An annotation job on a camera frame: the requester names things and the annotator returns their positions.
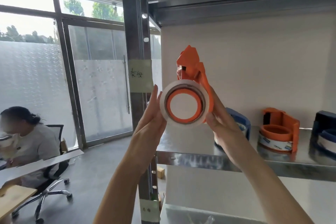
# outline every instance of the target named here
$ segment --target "orange plastic ring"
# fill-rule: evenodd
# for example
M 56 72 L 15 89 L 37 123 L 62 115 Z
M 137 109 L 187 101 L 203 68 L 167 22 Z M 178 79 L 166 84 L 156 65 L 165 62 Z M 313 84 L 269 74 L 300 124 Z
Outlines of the orange plastic ring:
M 260 133 L 264 137 L 275 141 L 290 142 L 293 140 L 292 131 L 279 125 L 263 125 L 260 128 Z
M 178 95 L 178 94 L 188 94 L 190 96 L 192 96 L 196 102 L 197 102 L 197 110 L 195 112 L 195 114 L 188 118 L 188 119 L 180 119 L 178 117 L 176 117 L 173 112 L 171 111 L 171 108 L 170 108 L 170 103 L 172 101 L 172 99 Z M 192 122 L 194 120 L 196 120 L 200 115 L 201 115 L 201 112 L 202 112 L 202 104 L 201 104 L 201 99 L 200 97 L 192 90 L 188 90 L 188 89 L 178 89 L 178 90 L 175 90 L 173 91 L 167 98 L 167 101 L 166 101 L 166 109 L 167 109 L 167 112 L 169 113 L 170 117 L 175 120 L 176 122 L 179 122 L 179 123 L 189 123 L 189 122 Z

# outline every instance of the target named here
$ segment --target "floor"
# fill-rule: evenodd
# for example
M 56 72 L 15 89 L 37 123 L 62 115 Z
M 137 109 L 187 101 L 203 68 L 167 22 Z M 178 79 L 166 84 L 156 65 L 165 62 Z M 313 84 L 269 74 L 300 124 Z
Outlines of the floor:
M 122 159 L 130 138 L 120 139 L 88 149 L 85 153 L 70 161 L 70 166 L 62 174 L 69 178 L 66 188 L 73 194 L 73 202 L 68 203 L 63 195 L 52 195 L 46 198 L 41 218 L 46 224 L 91 224 L 107 184 L 117 165 Z M 158 179 L 159 191 L 166 191 L 165 180 Z M 57 190 L 65 189 L 61 183 Z M 16 224 L 34 224 L 34 212 L 37 202 L 20 210 Z M 141 223 L 139 197 L 135 200 L 132 223 Z

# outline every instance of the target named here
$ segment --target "chair base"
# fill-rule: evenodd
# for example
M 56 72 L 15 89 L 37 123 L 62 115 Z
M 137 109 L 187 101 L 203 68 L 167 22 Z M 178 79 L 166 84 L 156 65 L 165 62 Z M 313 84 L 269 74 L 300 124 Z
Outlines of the chair base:
M 64 182 L 65 185 L 68 185 L 70 183 L 70 180 L 69 179 L 59 179 L 59 180 L 57 180 L 57 182 L 50 185 L 49 188 L 45 189 L 43 192 L 41 192 L 37 196 L 32 197 L 31 199 L 27 200 L 22 205 L 20 205 L 14 212 L 12 212 L 12 218 L 15 219 L 19 216 L 19 210 L 21 208 L 25 207 L 26 205 L 29 205 L 32 202 L 40 200 L 39 204 L 37 205 L 36 210 L 35 210 L 35 223 L 36 224 L 43 224 L 44 220 L 42 218 L 40 218 L 40 214 L 41 214 L 41 210 L 42 210 L 42 205 L 43 205 L 44 200 L 47 196 L 62 194 L 62 195 L 66 195 L 66 199 L 68 200 L 68 202 L 72 201 L 72 193 L 70 193 L 69 191 L 67 191 L 67 190 L 54 190 L 54 191 L 52 191 L 52 189 L 55 188 L 61 182 Z

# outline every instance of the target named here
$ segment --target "seated person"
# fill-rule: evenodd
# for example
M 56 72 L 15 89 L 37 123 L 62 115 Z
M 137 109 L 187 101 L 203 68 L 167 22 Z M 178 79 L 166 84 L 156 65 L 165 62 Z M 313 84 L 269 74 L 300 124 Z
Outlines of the seated person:
M 0 148 L 10 167 L 23 166 L 60 155 L 60 141 L 55 133 L 27 108 L 13 106 L 2 111 L 0 116 L 1 129 L 13 135 L 11 146 Z M 58 164 L 50 170 L 49 175 L 53 175 L 57 169 Z M 37 188 L 48 180 L 43 176 L 43 171 L 21 177 L 20 185 Z

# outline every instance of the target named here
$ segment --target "person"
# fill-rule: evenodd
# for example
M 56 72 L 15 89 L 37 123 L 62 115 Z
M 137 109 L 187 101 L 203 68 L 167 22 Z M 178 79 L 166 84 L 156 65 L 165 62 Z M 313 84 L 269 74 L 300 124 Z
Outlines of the person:
M 129 147 L 114 172 L 96 213 L 94 224 L 130 224 L 137 185 L 151 162 L 166 128 L 159 107 L 160 92 L 154 86 L 149 104 L 139 121 Z M 269 224 L 313 224 L 273 170 L 246 140 L 237 123 L 227 113 L 212 89 L 214 110 L 207 124 L 229 159 L 246 175 Z
M 7 158 L 9 167 L 23 166 L 41 159 L 46 160 L 60 155 L 60 141 L 55 133 L 41 123 L 41 118 L 21 106 L 10 107 L 0 113 L 1 129 L 13 135 L 10 146 L 0 148 Z M 49 175 L 58 169 L 53 166 Z M 17 184 L 37 188 L 48 179 L 44 170 L 35 171 L 21 177 Z

